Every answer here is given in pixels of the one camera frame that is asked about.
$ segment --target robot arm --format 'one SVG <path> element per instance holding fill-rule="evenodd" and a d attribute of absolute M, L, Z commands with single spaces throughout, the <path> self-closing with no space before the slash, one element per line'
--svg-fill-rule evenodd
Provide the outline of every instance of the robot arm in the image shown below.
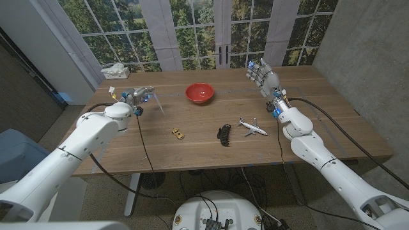
<path fill-rule="evenodd" d="M 36 222 L 61 185 L 92 152 L 128 130 L 131 115 L 140 116 L 153 87 L 127 89 L 121 102 L 104 112 L 87 112 L 77 128 L 17 184 L 0 194 L 0 222 Z"/>
<path fill-rule="evenodd" d="M 250 63 L 248 72 L 247 77 L 256 83 L 261 94 L 270 102 L 268 106 L 272 106 L 274 117 L 286 124 L 282 131 L 291 141 L 294 154 L 319 170 L 361 221 L 379 229 L 407 229 L 408 201 L 375 189 L 329 152 L 314 132 L 311 120 L 291 107 L 277 74 L 263 59 L 261 66 Z"/>

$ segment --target wooden table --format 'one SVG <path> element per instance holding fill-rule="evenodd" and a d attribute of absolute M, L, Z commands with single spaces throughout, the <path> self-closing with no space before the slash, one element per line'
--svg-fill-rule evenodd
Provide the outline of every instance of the wooden table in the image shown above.
<path fill-rule="evenodd" d="M 376 157 L 391 156 L 386 142 L 357 114 L 352 106 L 312 66 L 274 68 L 289 97 L 300 97 L 326 110 L 357 142 Z M 125 88 L 154 86 L 165 116 L 155 99 L 142 104 L 143 115 L 139 118 L 146 149 L 156 171 L 178 171 L 249 165 L 280 164 L 277 142 L 277 123 L 266 111 L 266 100 L 254 83 L 246 78 L 246 69 L 198 70 L 182 72 L 132 73 L 128 79 L 105 80 L 85 106 L 82 113 L 92 105 L 114 102 L 108 93 L 114 86 L 117 95 Z M 215 89 L 212 101 L 196 105 L 185 97 L 185 89 L 195 82 L 207 82 Z M 324 140 L 325 146 L 338 158 L 356 159 L 366 157 L 319 111 L 299 101 L 292 101 L 314 123 L 314 130 Z M 268 133 L 250 135 L 243 126 L 236 126 L 239 117 Z M 223 147 L 217 139 L 219 127 L 231 125 L 229 147 Z M 75 124 L 66 134 L 68 137 Z M 136 117 L 129 123 L 129 131 L 115 137 L 104 153 L 101 164 L 112 174 L 146 173 L 151 168 L 142 147 Z M 178 140 L 171 133 L 179 128 L 185 138 Z M 290 142 L 282 134 L 280 139 L 285 162 L 302 162 L 293 154 Z M 94 152 L 98 158 L 99 150 Z M 95 167 L 87 158 L 74 173 L 75 176 L 90 175 Z M 102 174 L 94 169 L 94 174 Z"/>

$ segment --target metal table leg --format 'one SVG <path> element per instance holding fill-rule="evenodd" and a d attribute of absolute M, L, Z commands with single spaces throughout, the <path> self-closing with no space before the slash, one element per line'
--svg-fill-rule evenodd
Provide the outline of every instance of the metal table leg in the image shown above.
<path fill-rule="evenodd" d="M 137 190 L 140 177 L 141 177 L 140 173 L 132 174 L 132 177 L 130 179 L 130 185 L 129 185 L 129 187 L 132 190 Z M 125 212 L 124 212 L 125 217 L 130 217 L 132 215 L 132 213 L 134 212 L 135 202 L 136 202 L 136 194 L 134 194 L 133 192 L 128 192 L 127 203 L 125 204 Z"/>

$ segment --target toy airplane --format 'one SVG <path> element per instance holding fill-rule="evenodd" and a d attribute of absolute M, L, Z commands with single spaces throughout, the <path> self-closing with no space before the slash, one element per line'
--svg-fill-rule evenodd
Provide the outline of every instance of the toy airplane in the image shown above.
<path fill-rule="evenodd" d="M 267 135 L 267 133 L 264 130 L 260 129 L 257 126 L 256 118 L 254 118 L 253 125 L 250 125 L 250 124 L 244 122 L 243 118 L 240 117 L 240 121 L 237 123 L 237 125 L 244 125 L 244 127 L 250 128 L 250 130 L 246 134 L 244 134 L 245 137 L 247 137 L 250 134 L 256 135 L 256 132 L 259 133 L 259 134 Z"/>

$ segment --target yellow toy car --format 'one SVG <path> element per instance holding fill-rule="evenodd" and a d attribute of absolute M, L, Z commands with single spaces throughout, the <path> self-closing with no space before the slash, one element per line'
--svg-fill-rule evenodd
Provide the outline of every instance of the yellow toy car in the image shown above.
<path fill-rule="evenodd" d="M 185 134 L 183 134 L 178 128 L 173 128 L 172 133 L 179 139 L 182 140 L 185 137 Z"/>

